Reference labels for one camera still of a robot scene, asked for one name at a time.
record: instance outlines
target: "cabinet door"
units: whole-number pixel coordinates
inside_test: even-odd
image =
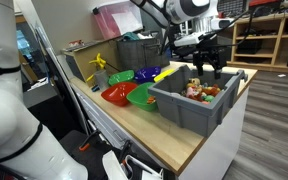
[[[74,88],[81,97],[83,107],[96,127],[102,132],[110,144],[121,149],[126,140],[132,142],[132,151],[139,157],[146,159],[152,163],[158,164],[160,167],[166,168],[152,153],[150,153],[140,142],[133,138],[128,132],[120,127],[109,115],[107,115],[100,107],[98,107],[91,99],[89,99],[79,89]]]

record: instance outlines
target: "black cable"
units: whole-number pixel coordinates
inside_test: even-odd
[[[121,70],[117,69],[116,67],[112,66],[111,64],[109,64],[108,62],[106,62],[107,65],[109,65],[110,67],[112,67],[113,69],[115,69],[118,72],[121,72]]]
[[[12,68],[0,68],[0,75],[2,74],[10,74],[10,73],[15,73],[21,70],[21,65],[19,64],[16,67]]]

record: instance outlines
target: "blue plastic bowl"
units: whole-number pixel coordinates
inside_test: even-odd
[[[137,83],[143,84],[146,82],[154,82],[154,77],[161,73],[161,67],[148,67],[136,71],[134,79]]]

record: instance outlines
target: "wooden countertop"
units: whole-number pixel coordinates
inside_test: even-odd
[[[171,62],[166,69],[176,69],[185,63]],[[212,70],[209,65],[204,65],[205,70]],[[240,68],[224,67],[224,72],[237,72]],[[238,95],[249,86],[257,70],[244,69],[248,74],[248,81],[240,82]],[[163,118],[159,112],[146,112],[131,104],[126,107],[118,107],[101,97],[101,92],[92,92],[90,87],[78,78],[70,79],[70,82],[83,91],[92,101],[101,107],[129,134],[142,143],[154,156],[170,168],[175,174],[180,175],[187,164],[195,156],[196,152],[206,141],[206,138],[179,128],[175,123]]]

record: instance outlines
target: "cable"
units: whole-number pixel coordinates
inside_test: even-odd
[[[116,67],[112,66],[111,64],[109,64],[108,62],[106,62],[107,65],[109,65],[111,68],[115,69],[118,72],[121,72],[121,70],[117,69]]]

